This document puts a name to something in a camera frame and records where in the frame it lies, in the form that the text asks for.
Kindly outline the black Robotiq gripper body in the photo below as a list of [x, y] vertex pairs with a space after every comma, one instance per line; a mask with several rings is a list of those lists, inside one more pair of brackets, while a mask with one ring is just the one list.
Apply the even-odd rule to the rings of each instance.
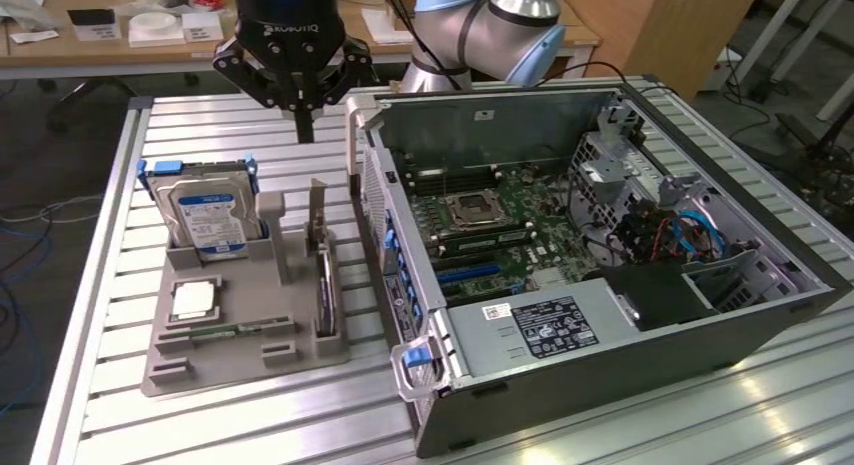
[[276, 73], [317, 72], [344, 42], [337, 0], [234, 0], [236, 40]]

